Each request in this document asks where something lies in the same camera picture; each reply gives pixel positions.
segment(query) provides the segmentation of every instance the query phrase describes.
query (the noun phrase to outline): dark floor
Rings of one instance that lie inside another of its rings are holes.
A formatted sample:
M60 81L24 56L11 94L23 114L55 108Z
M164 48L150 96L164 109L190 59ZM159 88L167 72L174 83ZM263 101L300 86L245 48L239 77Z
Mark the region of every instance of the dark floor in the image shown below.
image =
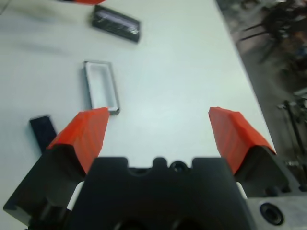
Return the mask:
M246 71L254 88L262 109L265 121L271 134L277 154L283 160L295 160L300 154L289 116L285 110L277 108L284 100L293 101L295 91L307 87L307 78L294 74L285 74L282 69L287 66L284 55L276 49L263 63L260 60L266 51L270 38L265 34L238 42L242 37L263 30L261 27L248 32L242 29L256 25L262 18L262 11L253 12L247 17L248 10L240 6L223 9L225 23L229 27L233 40L245 65ZM306 127L302 124L299 129L303 137L307 137Z

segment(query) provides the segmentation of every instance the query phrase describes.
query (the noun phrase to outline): white table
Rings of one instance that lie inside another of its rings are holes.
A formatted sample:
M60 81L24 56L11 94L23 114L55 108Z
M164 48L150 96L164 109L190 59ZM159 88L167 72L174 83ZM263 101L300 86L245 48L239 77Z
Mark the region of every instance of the white table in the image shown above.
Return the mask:
M39 149L28 126L50 114L57 131L88 108L86 59L113 63L121 112L113 116L102 156L150 166L218 157L208 111L240 111L270 142L257 99L213 0L108 0L142 21L134 44L88 26L92 6L12 0L0 16L2 204L33 166ZM3 229L20 225L3 212Z

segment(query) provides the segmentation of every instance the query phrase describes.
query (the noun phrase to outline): white tray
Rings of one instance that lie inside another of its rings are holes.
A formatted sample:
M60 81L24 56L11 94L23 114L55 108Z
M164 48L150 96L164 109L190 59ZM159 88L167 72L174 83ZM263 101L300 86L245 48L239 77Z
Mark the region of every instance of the white tray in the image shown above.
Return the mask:
M107 61L85 61L84 68L92 108L108 107L110 114L119 114L118 94L111 63Z

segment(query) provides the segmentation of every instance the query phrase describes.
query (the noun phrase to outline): black case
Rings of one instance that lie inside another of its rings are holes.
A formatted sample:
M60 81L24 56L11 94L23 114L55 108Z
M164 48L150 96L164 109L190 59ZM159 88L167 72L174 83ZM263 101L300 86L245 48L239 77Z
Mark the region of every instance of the black case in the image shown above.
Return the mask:
M114 35L139 42L140 24L139 21L106 7L99 5L94 7L92 26Z

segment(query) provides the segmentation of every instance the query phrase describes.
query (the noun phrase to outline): orange object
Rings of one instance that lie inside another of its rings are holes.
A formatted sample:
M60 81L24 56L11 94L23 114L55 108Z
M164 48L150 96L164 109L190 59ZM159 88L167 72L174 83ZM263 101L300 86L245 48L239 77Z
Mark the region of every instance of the orange object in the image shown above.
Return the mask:
M56 144L72 145L84 172L87 173L102 148L108 119L107 108L79 112L50 143L48 149Z
M105 0L72 0L72 1L81 4L97 5Z
M240 112L211 107L209 118L220 155L227 159L233 174L237 172L249 149L267 146L267 140L249 124Z

